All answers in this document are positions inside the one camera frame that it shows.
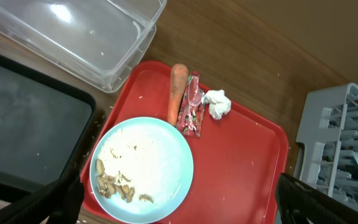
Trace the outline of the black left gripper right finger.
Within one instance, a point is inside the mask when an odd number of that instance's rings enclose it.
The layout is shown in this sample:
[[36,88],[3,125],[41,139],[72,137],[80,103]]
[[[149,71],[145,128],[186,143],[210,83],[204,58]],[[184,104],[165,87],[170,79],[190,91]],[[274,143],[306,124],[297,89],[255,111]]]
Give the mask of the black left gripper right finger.
[[302,181],[280,174],[275,199],[283,224],[358,224],[358,212]]

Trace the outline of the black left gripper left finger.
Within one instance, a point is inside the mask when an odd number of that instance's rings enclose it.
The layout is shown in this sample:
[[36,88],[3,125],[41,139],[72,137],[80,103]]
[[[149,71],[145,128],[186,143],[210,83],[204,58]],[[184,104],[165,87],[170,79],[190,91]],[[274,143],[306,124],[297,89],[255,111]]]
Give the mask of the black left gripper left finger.
[[0,224],[75,224],[85,198],[80,169],[74,166],[65,176],[0,209]]

